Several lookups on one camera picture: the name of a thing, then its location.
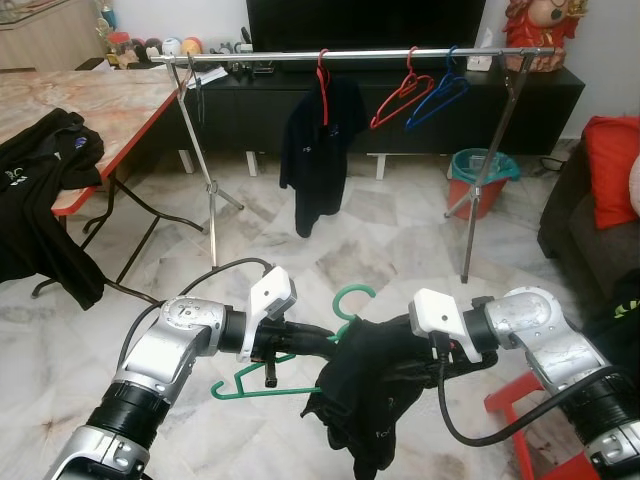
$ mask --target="red cushion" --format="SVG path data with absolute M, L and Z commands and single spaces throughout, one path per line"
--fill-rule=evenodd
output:
M 636 220 L 629 197 L 629 174 L 640 151 L 640 117 L 593 117 L 584 133 L 596 227 L 602 230 Z

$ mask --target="marble floor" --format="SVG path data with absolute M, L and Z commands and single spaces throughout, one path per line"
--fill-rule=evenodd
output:
M 469 283 L 459 281 L 460 242 L 465 222 L 445 220 L 448 159 L 389 158 L 385 180 L 374 180 L 370 158 L 353 157 L 343 208 L 322 217 L 311 238 L 301 239 L 293 225 L 293 192 L 278 187 L 278 165 L 260 160 L 260 175 L 250 178 L 242 157 L 209 159 L 221 186 L 246 208 L 220 201 L 220 262 L 259 256 L 284 267 L 294 279 L 299 300 L 289 319 L 337 329 L 333 295 L 350 283 L 371 285 L 371 299 L 355 293 L 345 309 L 380 322 L 406 312 L 413 294 L 428 287 L 455 296 L 461 309 L 473 297 L 500 296 L 536 285 L 553 292 L 567 315 L 578 320 L 579 302 L 558 266 L 536 243 L 537 222 L 556 179 L 540 175 L 534 162 L 523 165 L 520 182 L 510 183 L 494 210 L 478 223 Z M 199 174 L 186 175 L 177 158 L 144 165 L 128 185 L 151 205 L 205 225 L 207 203 Z M 118 196 L 113 217 L 88 251 L 104 272 L 115 277 L 151 218 L 128 198 Z M 94 195 L 69 219 L 80 241 L 87 218 L 105 208 Z M 155 298 L 171 297 L 209 268 L 208 237 L 162 221 L 124 284 Z M 243 266 L 199 286 L 194 293 L 244 308 L 249 286 L 260 269 Z M 42 277 L 0 285 L 0 478 L 40 478 L 71 432 L 84 423 L 114 373 L 125 333 L 146 306 L 106 289 L 104 298 L 83 312 L 58 286 L 37 300 L 29 293 Z M 282 386 L 312 385 L 323 362 L 298 358 L 279 368 Z M 239 368 L 235 356 L 199 360 L 176 406 L 152 447 L 147 469 L 162 479 L 349 479 L 352 459 L 329 448 L 325 429 L 313 415 L 299 413 L 303 396 L 221 402 L 209 394 L 216 381 L 229 381 Z M 483 399 L 527 371 L 522 352 L 502 352 L 494 368 L 448 383 L 451 415 L 468 436 L 501 428 Z M 249 380 L 259 387 L 261 374 Z M 544 398 L 538 392 L 520 401 L 524 412 Z M 538 472 L 546 472 L 580 451 L 580 444 L 558 411 L 526 429 Z M 380 479 L 516 479 L 510 441 L 485 448 L 457 443 L 442 421 L 435 391 L 425 391 L 398 424 L 396 458 Z

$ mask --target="sofa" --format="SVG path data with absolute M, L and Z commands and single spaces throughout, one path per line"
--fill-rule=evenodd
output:
M 640 267 L 640 220 L 604 230 L 595 226 L 584 135 L 547 201 L 538 243 L 547 258 L 559 260 L 586 311 L 594 314 L 611 299 L 616 280 Z

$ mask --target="television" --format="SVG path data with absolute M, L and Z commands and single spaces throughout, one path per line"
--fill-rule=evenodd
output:
M 472 47 L 485 0 L 247 0 L 254 52 Z

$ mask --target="tv stand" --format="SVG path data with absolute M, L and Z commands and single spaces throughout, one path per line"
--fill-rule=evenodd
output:
M 445 73 L 426 72 L 433 76 L 436 85 Z M 358 82 L 367 115 L 371 117 L 400 85 L 406 71 L 336 75 Z M 349 151 L 377 156 L 377 177 L 382 178 L 387 154 L 453 154 L 465 148 L 487 148 L 507 100 L 504 77 L 498 65 L 488 72 L 469 71 L 463 75 L 471 85 L 469 91 L 432 118 L 405 131 L 410 107 L 382 127 L 358 135 Z M 254 79 L 229 75 L 204 85 L 205 122 L 199 129 L 203 148 L 210 152 L 247 152 L 249 172 L 257 174 L 255 152 L 280 152 L 287 119 L 315 81 L 313 72 L 276 71 Z M 584 83 L 566 68 L 529 74 L 500 151 L 523 155 L 551 153 L 583 88 Z M 186 102 L 195 120 L 194 90 L 188 92 Z

